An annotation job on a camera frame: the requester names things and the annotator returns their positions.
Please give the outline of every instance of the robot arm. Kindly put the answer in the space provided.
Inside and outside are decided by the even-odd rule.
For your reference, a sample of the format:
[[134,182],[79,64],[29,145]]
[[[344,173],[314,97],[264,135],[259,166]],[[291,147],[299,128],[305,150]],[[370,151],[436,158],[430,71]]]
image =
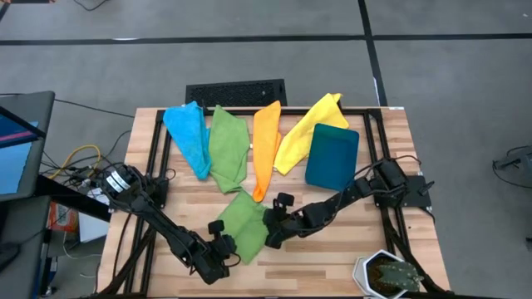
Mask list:
[[[266,246],[279,249],[283,241],[289,238],[305,238],[322,230],[341,209],[359,199],[374,194],[401,199],[411,192],[407,176],[394,159],[381,159],[362,171],[366,169],[366,175],[349,183],[341,193],[321,203],[310,203],[291,213],[287,213],[287,206],[293,205],[293,196],[280,193],[273,201],[273,208],[264,213],[263,222],[268,228]],[[368,179],[367,174],[371,170],[374,176]]]
[[205,241],[198,233],[176,225],[160,210],[157,199],[165,196],[167,179],[144,177],[136,168],[122,165],[101,182],[101,189],[111,201],[111,206],[133,213],[144,219],[168,242],[171,252],[191,273],[196,271],[203,281],[212,284],[229,276],[224,261],[236,250],[234,240],[222,235],[224,222],[209,224],[213,241]]

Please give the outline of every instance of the green towel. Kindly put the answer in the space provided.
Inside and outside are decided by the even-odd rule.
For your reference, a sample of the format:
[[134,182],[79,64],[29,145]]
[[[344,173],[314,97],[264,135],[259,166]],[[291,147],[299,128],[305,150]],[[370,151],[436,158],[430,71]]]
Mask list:
[[210,126],[210,174],[223,194],[240,189],[248,167],[249,132],[245,120],[216,106]]
[[255,203],[251,195],[240,191],[229,206],[218,216],[224,220],[225,230],[236,243],[236,253],[248,265],[264,247],[268,228],[263,223],[266,207]]

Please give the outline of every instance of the light blue cloth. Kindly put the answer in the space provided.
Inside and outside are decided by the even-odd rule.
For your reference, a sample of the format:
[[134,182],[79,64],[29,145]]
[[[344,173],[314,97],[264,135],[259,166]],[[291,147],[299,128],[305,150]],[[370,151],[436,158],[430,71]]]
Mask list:
[[181,107],[167,109],[163,121],[196,177],[207,179],[211,160],[209,129],[205,127],[203,110],[192,101]]
[[9,146],[0,149],[0,194],[14,194],[18,190],[18,183],[26,166],[27,155],[32,143]]

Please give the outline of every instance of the wooden tabletop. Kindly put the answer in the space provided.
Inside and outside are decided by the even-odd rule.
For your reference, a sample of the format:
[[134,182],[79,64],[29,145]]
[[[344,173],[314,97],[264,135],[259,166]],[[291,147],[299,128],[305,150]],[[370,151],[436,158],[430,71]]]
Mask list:
[[[146,168],[156,111],[156,108],[142,108],[138,109],[135,115],[126,163],[140,171]],[[382,108],[382,114],[392,157],[416,155],[406,112],[403,109]],[[239,117],[247,120],[249,132],[253,133],[253,116]],[[282,116],[280,133],[285,136],[302,117]],[[346,115],[346,119],[349,129],[360,134],[357,159],[357,169],[360,169],[371,163],[366,131],[361,116]],[[211,117],[207,117],[208,127],[210,121]],[[379,157],[382,157],[377,125],[373,121],[372,128]],[[160,135],[155,169],[159,169],[164,136],[165,134]],[[417,163],[412,160],[402,159],[399,164],[407,174],[419,171]],[[293,208],[323,201],[332,196],[333,191],[305,184],[306,165],[306,160],[301,161],[286,176],[274,172],[263,204],[271,207],[272,199],[279,192],[295,196]],[[199,181],[174,142],[170,148],[168,167],[175,169],[177,175],[170,181],[164,213],[179,225],[184,225],[199,233],[205,240],[210,240],[207,224],[218,217],[236,194],[221,194],[211,177],[206,181]],[[242,185],[250,194],[253,192],[255,175],[252,150],[249,151],[248,157],[248,176]],[[412,253],[434,281],[448,289],[449,283],[432,219],[418,208],[404,208],[403,212]],[[113,214],[111,218],[98,276],[99,290],[111,281],[116,247],[125,220],[126,213],[122,212]],[[132,217],[118,259],[119,270],[130,254],[134,230],[135,217]],[[361,290],[352,279],[355,261],[358,257],[368,256],[383,248],[386,248],[386,244],[381,216],[373,204],[373,198],[362,199],[346,207],[328,227],[314,235],[291,238],[284,242],[279,250],[264,248],[250,265],[241,263],[232,267],[229,277],[210,286],[206,285],[197,273],[190,277],[189,269],[172,255],[166,241],[157,235],[148,294],[150,297],[362,296]],[[140,288],[143,265],[144,257],[141,257],[135,272],[134,291]]]

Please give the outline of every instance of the orange towel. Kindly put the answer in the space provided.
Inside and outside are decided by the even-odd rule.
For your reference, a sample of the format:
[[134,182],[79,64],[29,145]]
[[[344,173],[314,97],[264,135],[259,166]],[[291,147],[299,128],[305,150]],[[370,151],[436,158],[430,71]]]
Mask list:
[[266,195],[275,155],[281,144],[281,134],[278,132],[280,116],[281,104],[276,100],[257,111],[253,117],[253,165],[257,177],[253,199],[257,203],[263,201]]

